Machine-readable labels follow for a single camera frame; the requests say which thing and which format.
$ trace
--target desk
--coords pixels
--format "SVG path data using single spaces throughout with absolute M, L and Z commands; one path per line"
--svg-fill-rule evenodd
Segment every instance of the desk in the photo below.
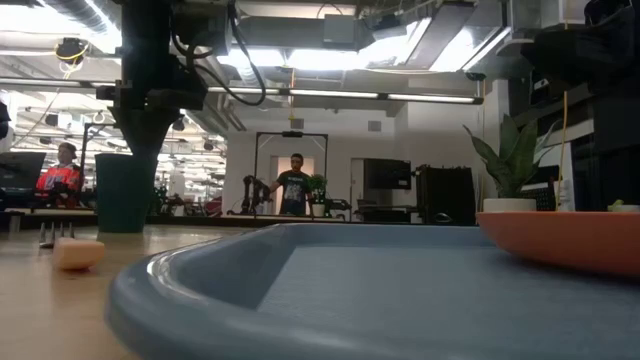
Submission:
M 254 219 L 253 215 L 224 215 L 223 218 L 229 219 Z M 286 215 L 258 215 L 255 217 L 258 220 L 282 220 L 282 221 L 295 221 L 295 222 L 345 222 L 343 219 L 338 218 L 312 218 L 310 216 L 286 216 Z
M 21 209 L 10 208 L 5 212 L 21 212 L 25 215 L 95 215 L 93 209 Z

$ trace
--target monitor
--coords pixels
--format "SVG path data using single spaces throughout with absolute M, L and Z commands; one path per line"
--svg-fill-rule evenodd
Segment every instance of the monitor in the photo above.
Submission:
M 7 152 L 0 154 L 0 188 L 7 195 L 33 193 L 46 154 Z
M 411 162 L 364 159 L 364 179 L 368 189 L 411 190 Z

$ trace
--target cable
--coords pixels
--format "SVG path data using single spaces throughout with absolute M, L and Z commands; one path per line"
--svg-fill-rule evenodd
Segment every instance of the cable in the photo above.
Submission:
M 258 83 L 260 84 L 260 98 L 258 98 L 258 100 L 254 102 L 241 98 L 240 96 L 236 95 L 233 91 L 231 91 L 231 89 L 229 89 L 229 87 L 224 82 L 222 82 L 220 78 L 216 74 L 214 74 L 212 71 L 205 68 L 204 66 L 195 64 L 194 62 L 194 60 L 196 59 L 196 56 L 194 54 L 196 49 L 195 44 L 199 43 L 198 40 L 200 38 L 204 38 L 208 36 L 206 32 L 201 32 L 200 34 L 196 35 L 193 43 L 187 49 L 187 54 L 186 54 L 187 69 L 189 69 L 190 71 L 196 74 L 197 74 L 197 70 L 204 71 L 207 75 L 213 78 L 218 84 L 220 84 L 220 86 L 234 99 L 248 106 L 258 106 L 262 104 L 264 100 L 267 98 L 267 88 L 264 84 L 264 80 L 262 79 L 262 75 L 260 75 L 260 70 L 253 64 L 253 61 L 251 61 L 251 57 L 249 56 L 249 51 L 247 50 L 244 44 L 244 41 L 242 40 L 242 36 L 238 31 L 238 25 L 236 24 L 236 19 L 238 17 L 238 14 L 236 12 L 235 0 L 229 1 L 227 5 L 227 14 L 229 16 L 229 22 L 231 23 L 231 32 L 233 33 L 233 36 L 236 38 L 236 41 L 238 43 L 238 46 L 240 47 L 240 50 L 249 60 L 249 65 L 251 66 L 251 70 L 253 70 L 253 73 L 256 75 Z
M 75 68 L 75 66 L 76 66 L 75 64 L 76 64 L 76 60 L 77 60 L 77 59 L 78 59 L 78 57 L 76 57 L 76 58 L 73 60 L 72 68 Z M 64 80 L 68 80 L 68 79 L 69 79 L 69 77 L 71 76 L 71 74 L 72 74 L 74 71 L 75 71 L 75 70 L 65 72 L 63 79 L 64 79 Z M 51 101 L 50 101 L 50 102 L 49 102 L 49 104 L 47 105 L 47 108 L 46 108 L 46 109 L 44 110 L 44 112 L 42 113 L 42 116 L 40 116 L 40 119 L 38 119 L 38 121 L 36 121 L 36 123 L 31 127 L 31 129 L 29 129 L 29 131 L 27 131 L 27 133 L 26 133 L 23 137 L 21 137 L 21 138 L 20 138 L 20 139 L 18 139 L 15 143 L 13 143 L 13 145 L 11 145 L 11 147 L 16 147 L 16 146 L 20 145 L 20 143 L 21 143 L 22 141 L 24 141 L 24 139 L 26 139 L 29 135 L 31 135 L 31 133 L 33 132 L 33 130 L 35 130 L 35 128 L 36 128 L 36 127 L 38 127 L 38 125 L 40 125 L 40 123 L 42 122 L 42 120 L 44 120 L 44 119 L 47 117 L 47 115 L 49 114 L 49 110 L 51 109 L 51 106 L 53 106 L 53 102 L 54 102 L 54 101 L 56 101 L 56 99 L 58 98 L 58 95 L 60 95 L 60 88 L 56 88 L 56 93 L 55 93 L 55 95 L 53 96 L 53 99 L 51 99 Z
M 175 48 L 178 50 L 178 52 L 180 54 L 182 54 L 182 56 L 187 56 L 188 54 L 188 50 L 185 49 L 182 44 L 180 43 L 180 41 L 178 41 L 178 34 L 176 33 L 176 28 L 175 28 L 175 17 L 173 16 L 173 13 L 171 14 L 171 18 L 170 18 L 170 28 L 171 28 L 171 40 L 173 41 L 173 46 L 175 46 Z M 195 54 L 193 56 L 194 59 L 204 59 L 207 58 L 209 56 L 213 55 L 213 49 L 201 53 L 201 54 Z
M 342 13 L 342 10 L 340 10 L 340 8 L 336 6 L 336 4 L 331 3 L 331 2 L 325 2 L 324 4 L 322 4 L 322 6 L 320 6 L 320 9 L 318 9 L 318 13 L 316 14 L 316 19 L 319 19 L 319 18 L 320 18 L 320 12 L 321 12 L 321 11 L 322 11 L 322 9 L 324 9 L 324 7 L 325 7 L 325 6 L 327 6 L 327 5 L 331 5 L 331 6 L 333 6 L 333 8 L 334 8 L 334 9 L 338 10 L 338 12 L 340 13 L 340 15 L 344 15 L 344 14 Z

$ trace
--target dark green bin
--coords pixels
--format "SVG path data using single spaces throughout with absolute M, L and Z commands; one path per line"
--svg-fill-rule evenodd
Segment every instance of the dark green bin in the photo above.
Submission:
M 100 232 L 143 231 L 157 165 L 156 160 L 131 155 L 96 155 Z

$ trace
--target wooden table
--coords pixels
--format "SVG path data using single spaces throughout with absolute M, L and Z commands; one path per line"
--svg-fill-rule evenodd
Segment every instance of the wooden table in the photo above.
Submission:
M 140 235 L 76 229 L 80 239 L 106 245 L 88 272 L 51 267 L 51 250 L 38 248 L 39 232 L 0 234 L 0 359 L 133 360 L 104 323 L 111 279 L 146 255 L 246 231 L 241 228 L 147 226 Z

